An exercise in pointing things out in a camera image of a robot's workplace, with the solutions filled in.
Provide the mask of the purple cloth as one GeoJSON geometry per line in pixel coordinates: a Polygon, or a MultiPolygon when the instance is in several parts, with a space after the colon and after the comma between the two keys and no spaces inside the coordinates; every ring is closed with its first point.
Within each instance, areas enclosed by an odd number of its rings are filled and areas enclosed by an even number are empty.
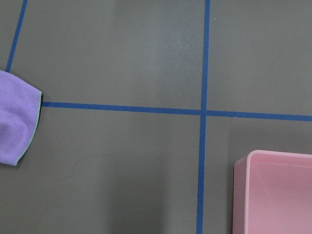
{"type": "Polygon", "coordinates": [[[16,166],[36,132],[42,92],[19,77],[0,72],[0,162],[16,166]]]}

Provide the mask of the pink plastic tray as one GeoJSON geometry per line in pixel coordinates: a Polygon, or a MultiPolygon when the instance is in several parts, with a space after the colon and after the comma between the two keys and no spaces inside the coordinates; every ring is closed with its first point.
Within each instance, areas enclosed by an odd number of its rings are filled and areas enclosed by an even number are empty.
{"type": "Polygon", "coordinates": [[[255,150],[234,164],[234,234],[312,232],[312,156],[255,150]]]}

